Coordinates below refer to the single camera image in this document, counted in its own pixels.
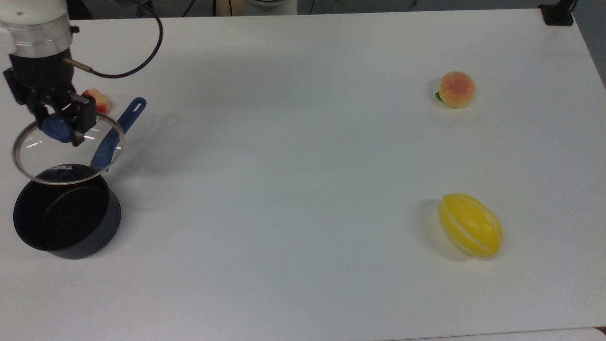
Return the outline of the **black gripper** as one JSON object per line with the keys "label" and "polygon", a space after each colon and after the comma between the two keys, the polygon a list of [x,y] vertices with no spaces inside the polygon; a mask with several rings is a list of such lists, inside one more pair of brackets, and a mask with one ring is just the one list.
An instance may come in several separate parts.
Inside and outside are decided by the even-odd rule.
{"label": "black gripper", "polygon": [[48,108],[52,108],[72,134],[72,145],[81,145],[85,133],[97,123],[97,110],[94,99],[79,95],[73,85],[74,67],[65,62],[71,54],[8,57],[11,67],[3,75],[15,101],[27,106],[38,126],[43,125],[50,116]]}

